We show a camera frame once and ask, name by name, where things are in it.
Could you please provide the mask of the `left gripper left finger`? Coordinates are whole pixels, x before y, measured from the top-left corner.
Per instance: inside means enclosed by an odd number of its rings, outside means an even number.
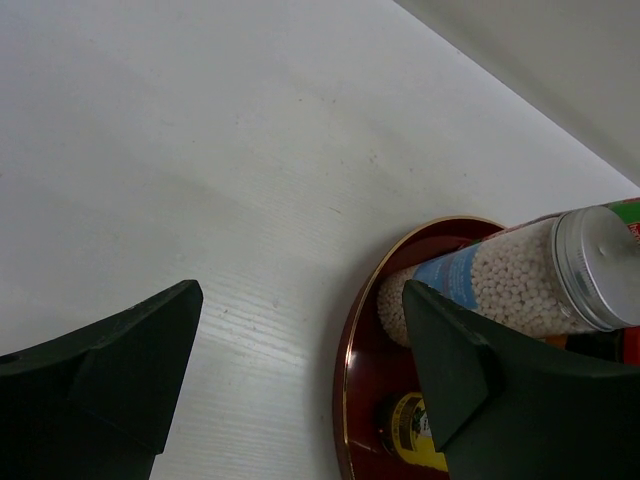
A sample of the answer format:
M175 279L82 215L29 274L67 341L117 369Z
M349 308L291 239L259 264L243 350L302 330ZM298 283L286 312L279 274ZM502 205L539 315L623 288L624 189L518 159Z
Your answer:
M163 453L203 292L184 280L1 358L4 479L147 479Z

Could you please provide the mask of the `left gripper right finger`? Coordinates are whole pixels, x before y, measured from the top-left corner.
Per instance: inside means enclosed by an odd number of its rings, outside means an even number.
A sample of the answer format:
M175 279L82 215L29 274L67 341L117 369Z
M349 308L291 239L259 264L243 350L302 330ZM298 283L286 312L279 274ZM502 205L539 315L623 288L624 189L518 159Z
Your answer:
M453 479L635 479L639 370L547 345L410 280L403 307Z

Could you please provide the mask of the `small yellow-label brown bottle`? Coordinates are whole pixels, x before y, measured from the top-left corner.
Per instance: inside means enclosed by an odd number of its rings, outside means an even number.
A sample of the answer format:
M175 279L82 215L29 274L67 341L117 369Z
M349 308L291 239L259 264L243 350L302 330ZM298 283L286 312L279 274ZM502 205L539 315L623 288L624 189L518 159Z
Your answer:
M374 420L381 444L390 455L407 465L448 472L445 455L435 449L421 393L387 396L376 406Z

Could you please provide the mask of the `silver-lid white spice jar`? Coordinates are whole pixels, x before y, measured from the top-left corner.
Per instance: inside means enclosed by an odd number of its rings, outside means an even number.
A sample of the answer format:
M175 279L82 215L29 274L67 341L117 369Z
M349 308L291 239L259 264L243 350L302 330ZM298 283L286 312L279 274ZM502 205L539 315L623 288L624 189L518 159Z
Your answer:
M533 338L639 324L639 240L611 206L536 219L392 274L380 287L377 312L404 347L409 280Z

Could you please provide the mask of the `green red sauce bottle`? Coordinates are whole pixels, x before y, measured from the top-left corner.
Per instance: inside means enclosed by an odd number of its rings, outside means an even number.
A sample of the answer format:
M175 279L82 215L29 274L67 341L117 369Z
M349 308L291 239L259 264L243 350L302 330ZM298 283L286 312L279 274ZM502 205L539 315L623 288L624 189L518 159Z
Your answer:
M640 241L640 198L629 198L604 204L627 226L637 241Z

